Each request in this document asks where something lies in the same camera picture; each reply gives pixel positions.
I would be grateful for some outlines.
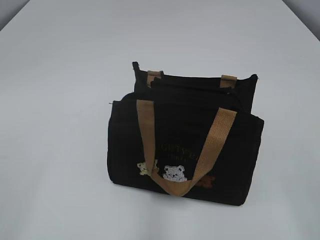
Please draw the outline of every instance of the bag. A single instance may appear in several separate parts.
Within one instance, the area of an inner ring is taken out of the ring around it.
[[[222,75],[221,77],[184,77],[165,75],[163,71],[140,70],[138,62],[132,63],[135,73],[134,92],[143,93],[150,88],[157,89],[192,89],[198,91],[228,90],[230,98],[238,101],[241,110],[251,112],[258,76],[239,80],[237,77]]]
[[[113,102],[107,153],[112,182],[243,204],[264,121],[241,110],[231,86],[204,91],[194,83],[167,87],[158,81]]]

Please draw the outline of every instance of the embroidered bear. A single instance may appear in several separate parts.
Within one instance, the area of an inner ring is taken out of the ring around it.
[[[202,187],[205,189],[212,189],[212,182],[216,179],[215,176],[203,176],[196,184],[197,187]]]
[[[165,173],[162,175],[164,179],[172,181],[172,182],[185,182],[188,179],[185,177],[184,166],[165,166]]]
[[[158,160],[155,159],[154,160],[154,166],[153,166],[153,169],[157,169],[157,163],[158,163]],[[146,166],[146,162],[139,162],[137,164],[137,167],[140,169],[140,175],[147,175],[148,174],[148,168]]]

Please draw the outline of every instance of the white surface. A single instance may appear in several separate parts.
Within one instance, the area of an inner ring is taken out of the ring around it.
[[[114,185],[112,100],[131,62],[257,73],[265,120],[241,207]],[[32,0],[0,32],[1,240],[318,240],[320,44],[279,0]]]

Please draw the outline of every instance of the white bear embroidery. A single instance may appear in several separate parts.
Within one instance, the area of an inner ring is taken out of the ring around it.
[[[185,177],[184,166],[165,166],[165,173],[162,175],[164,179],[172,181],[172,182],[185,182],[188,179]]]
[[[157,169],[157,163],[158,163],[158,160],[155,159],[154,160],[154,165],[153,165],[153,169]],[[148,168],[146,166],[146,162],[139,162],[137,164],[137,167],[140,169],[140,175],[147,175],[148,174]]]

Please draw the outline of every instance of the tan strap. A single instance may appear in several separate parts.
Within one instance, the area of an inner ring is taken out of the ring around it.
[[[152,101],[137,100],[136,105],[148,175],[167,193],[178,197],[185,195],[213,168],[225,144],[237,112],[223,108],[218,109],[196,164],[192,180],[174,182],[159,176],[159,169],[154,167],[156,153],[154,103]]]
[[[221,75],[220,88],[235,88],[237,83],[236,76]]]
[[[148,71],[148,77],[146,80],[146,84],[148,85],[149,88],[151,88],[151,82],[155,80],[155,77],[160,78],[164,74],[163,71]]]

